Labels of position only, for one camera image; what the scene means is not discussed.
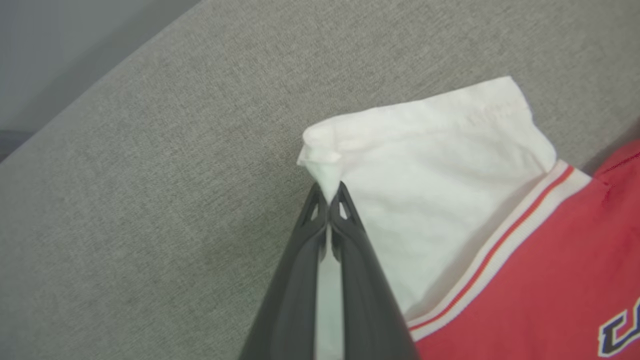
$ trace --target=red jersey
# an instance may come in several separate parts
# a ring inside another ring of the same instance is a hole
[[[640,141],[558,162],[409,327],[424,359],[640,359]]]

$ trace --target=folded cloth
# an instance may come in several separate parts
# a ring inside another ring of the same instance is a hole
[[[510,78],[304,139],[298,163],[328,200],[347,184],[424,359],[640,359],[640,140],[591,178]],[[339,270],[319,269],[318,359],[343,358]]]
[[[556,164],[511,78],[333,117],[303,139],[298,164],[327,201],[347,185],[407,320],[445,297]],[[318,297],[319,356],[338,359],[339,267],[331,261],[321,266]]]

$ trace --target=gray upholstery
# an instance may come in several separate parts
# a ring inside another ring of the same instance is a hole
[[[332,115],[510,74],[559,156],[637,132],[637,0],[205,0],[0,164],[2,359],[233,359]]]

